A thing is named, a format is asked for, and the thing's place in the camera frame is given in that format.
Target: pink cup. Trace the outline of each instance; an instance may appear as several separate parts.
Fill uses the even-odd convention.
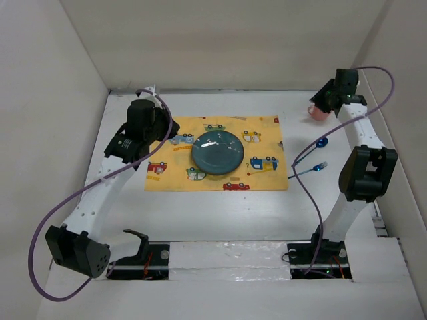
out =
[[[316,121],[325,121],[329,117],[329,113],[325,113],[315,105],[310,105],[307,109],[308,114],[311,118]]]

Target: black motor bracket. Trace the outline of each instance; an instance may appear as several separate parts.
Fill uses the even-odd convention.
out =
[[[179,125],[174,121],[168,139],[177,135]],[[105,157],[114,155],[124,163],[135,162],[149,153],[154,141],[162,141],[169,128],[169,115],[166,110],[156,107],[151,100],[138,99],[127,109],[127,122],[124,123],[105,149]]]
[[[333,111],[336,116],[338,116],[343,104],[367,105],[364,96],[356,94],[358,82],[357,70],[336,69],[335,79],[330,79],[310,101],[324,113]]]
[[[338,179],[340,192],[347,201],[375,201],[386,193],[397,160],[394,149],[354,147]]]
[[[45,238],[57,265],[91,278],[98,278],[108,266],[109,246],[89,239],[85,231],[78,235],[52,225]]]

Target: blue spoon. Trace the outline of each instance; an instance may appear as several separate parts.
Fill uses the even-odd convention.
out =
[[[308,170],[305,170],[305,171],[302,171],[302,172],[298,173],[298,175],[303,175],[304,173],[309,173],[310,171],[320,171],[322,169],[325,169],[327,166],[328,166],[327,162],[322,162],[322,163],[319,163],[318,165],[315,165],[311,169],[308,169]],[[288,177],[288,179],[291,179],[293,177],[295,177],[295,175],[290,175]]]
[[[297,165],[302,160],[304,160],[305,157],[307,157],[311,152],[313,152],[317,148],[323,148],[323,147],[325,147],[328,144],[328,142],[329,142],[328,138],[321,138],[321,139],[319,139],[318,142],[316,142],[316,146],[313,149],[311,149],[310,151],[308,151],[302,158],[300,158],[298,161],[296,161],[295,165]]]

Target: white wall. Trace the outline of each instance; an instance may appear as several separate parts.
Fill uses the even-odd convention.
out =
[[[384,0],[61,0],[109,88],[317,89]]]
[[[389,232],[399,237],[418,296],[427,314],[427,2],[388,1],[362,47],[355,65],[381,65],[396,79],[396,92],[382,109],[390,135],[384,142],[396,146],[400,162],[387,194],[378,203]],[[371,105],[387,95],[390,82],[377,71],[365,71],[362,93]],[[384,120],[371,116],[377,130]]]
[[[46,212],[83,185],[107,89],[58,0],[0,0],[0,30],[0,319],[34,319],[41,298],[28,277],[29,242]]]

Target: blue plate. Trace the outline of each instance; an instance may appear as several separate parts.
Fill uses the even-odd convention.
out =
[[[225,175],[243,161],[242,142],[227,131],[210,131],[193,144],[191,157],[200,170],[210,175]]]

